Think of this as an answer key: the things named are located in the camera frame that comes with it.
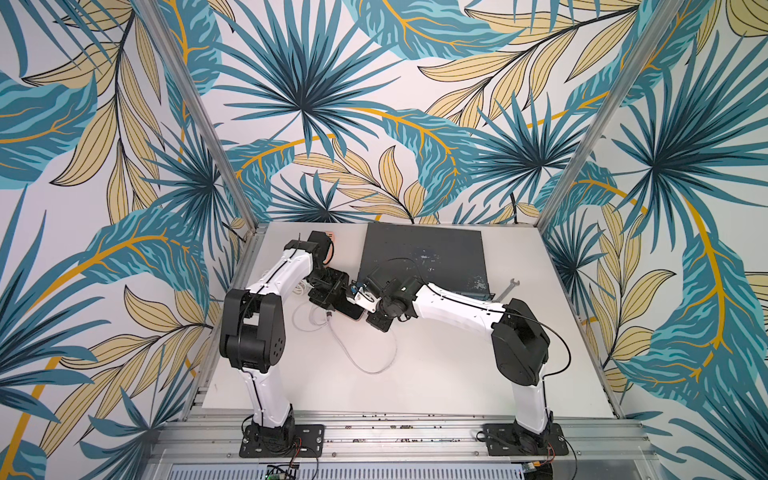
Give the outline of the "black phone pink case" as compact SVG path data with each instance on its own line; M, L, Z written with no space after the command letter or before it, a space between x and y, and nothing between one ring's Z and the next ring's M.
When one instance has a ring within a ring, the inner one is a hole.
M345 296L335 299L332 305L336 311L355 321L359 320L364 313L361 306L352 303Z

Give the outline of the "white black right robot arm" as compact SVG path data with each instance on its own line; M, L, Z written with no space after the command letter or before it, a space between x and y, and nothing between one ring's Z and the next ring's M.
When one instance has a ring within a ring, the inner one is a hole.
M545 393L551 330L535 318L525 302L478 300L418 276L383 282L368 278L352 288L348 299L363 308L368 313L367 322L382 332L396 320L428 319L476 334L490 343L497 370L511 383L516 413L511 423L481 427L480 438L489 455L568 452Z

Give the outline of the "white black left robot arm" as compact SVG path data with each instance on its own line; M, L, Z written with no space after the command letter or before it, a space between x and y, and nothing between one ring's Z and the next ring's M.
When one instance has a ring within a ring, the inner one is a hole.
M328 265L333 253L330 234L313 231L305 240L288 242L255 284L225 296L219 352L241 374L253 406L243 428L243 455L255 450L261 457L285 456L302 448L277 368L286 347L284 300L293 289L305 280L311 304L353 320L363 314L348 301L349 275Z

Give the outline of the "orange power strip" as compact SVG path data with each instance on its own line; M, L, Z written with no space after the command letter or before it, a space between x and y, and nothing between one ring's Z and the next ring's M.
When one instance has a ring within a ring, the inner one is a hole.
M331 231L326 231L325 234L329 238L330 242L329 249L324 260L324 265L328 265L331 263L335 255L335 234Z

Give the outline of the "silver open-end wrench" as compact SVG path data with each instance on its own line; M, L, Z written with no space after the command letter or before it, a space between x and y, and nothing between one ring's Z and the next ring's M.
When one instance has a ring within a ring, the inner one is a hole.
M498 303L503 303L513 292L513 290L520 285L520 281L512 278L506 287L495 297Z

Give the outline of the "grey blue network switch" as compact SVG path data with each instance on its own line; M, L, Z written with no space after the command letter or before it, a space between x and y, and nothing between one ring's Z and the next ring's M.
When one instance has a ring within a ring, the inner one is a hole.
M371 223L357 279L421 275L460 295L490 300L482 235L475 230Z

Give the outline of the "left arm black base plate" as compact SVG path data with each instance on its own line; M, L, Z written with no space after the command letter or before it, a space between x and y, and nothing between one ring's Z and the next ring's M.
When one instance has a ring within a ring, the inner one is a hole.
M238 455L240 458L319 458L323 453L325 426L288 425L266 428L257 424L245 428Z

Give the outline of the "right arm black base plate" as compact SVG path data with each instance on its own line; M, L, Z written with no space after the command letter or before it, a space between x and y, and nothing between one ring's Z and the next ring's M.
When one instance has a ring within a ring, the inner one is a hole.
M476 438L492 457L561 457L570 453L562 428L549 423L541 433L532 433L517 423L488 423Z

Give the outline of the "left aluminium frame post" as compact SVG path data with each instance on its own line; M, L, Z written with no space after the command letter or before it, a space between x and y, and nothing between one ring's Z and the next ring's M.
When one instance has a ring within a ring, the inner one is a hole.
M248 233L251 236L255 235L258 230L258 220L253 215L250 203L238 183L232 165L205 111L197 88L193 85L192 77L183 61L182 54L175 46L170 27L157 6L157 2L138 0L135 1L135 8L145 21L151 39L154 41L161 58L165 61L166 68L179 89L180 96L186 103L192 120L211 152L222 179L233 196L235 206L247 225Z

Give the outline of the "aluminium frame post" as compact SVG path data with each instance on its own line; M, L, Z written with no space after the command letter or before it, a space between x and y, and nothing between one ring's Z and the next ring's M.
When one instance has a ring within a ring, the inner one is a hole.
M161 58L165 61L166 68L179 89L180 96L186 103L192 120L211 152L222 179L233 196L235 206L247 225L248 233L251 236L255 235L258 230L258 220L253 215L250 203L238 183L232 165L205 111L197 88L193 85L192 77L183 61L182 54L175 46L170 27L157 6L157 2L138 0L135 1L135 8L145 21L151 39L154 41Z
M603 101L600 109L593 117L583 141L579 144L570 163L563 170L558 184L541 212L536 223L536 228L541 234L546 233L553 223L560 204L568 195L569 188L583 168L588 155L592 152L614 113L620 108L630 88L644 70L646 62L652 56L655 47L669 24L674 20L682 4L683 1L662 1L654 11L648 27L638 38L638 45L629 55L627 65L618 73L616 81L608 91L607 99Z

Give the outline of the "aluminium front rail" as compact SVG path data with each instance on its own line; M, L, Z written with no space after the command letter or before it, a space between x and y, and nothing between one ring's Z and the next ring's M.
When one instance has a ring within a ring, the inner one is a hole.
M195 408L167 425L150 454L154 464L237 462L246 414L242 410ZM482 461L487 448L476 438L486 423L509 423L509 415L331 413L302 411L300 424L325 427L321 455L343 461ZM637 420L565 418L565 438L580 460L651 461L656 455Z

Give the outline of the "right aluminium frame post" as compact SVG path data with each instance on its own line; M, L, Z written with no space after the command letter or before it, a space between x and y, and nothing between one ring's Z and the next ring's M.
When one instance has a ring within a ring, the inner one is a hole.
M644 70L646 62L652 56L655 47L669 24L674 20L682 4L683 1L662 1L654 11L648 27L638 38L638 45L629 55L627 65L618 73L616 81L608 91L607 99L603 101L600 109L593 117L583 141L579 144L570 163L563 170L558 184L541 212L536 223L536 228L541 234L546 233L553 223L560 204L568 195L569 188L583 168L588 155L592 152L614 113L620 108L630 88Z

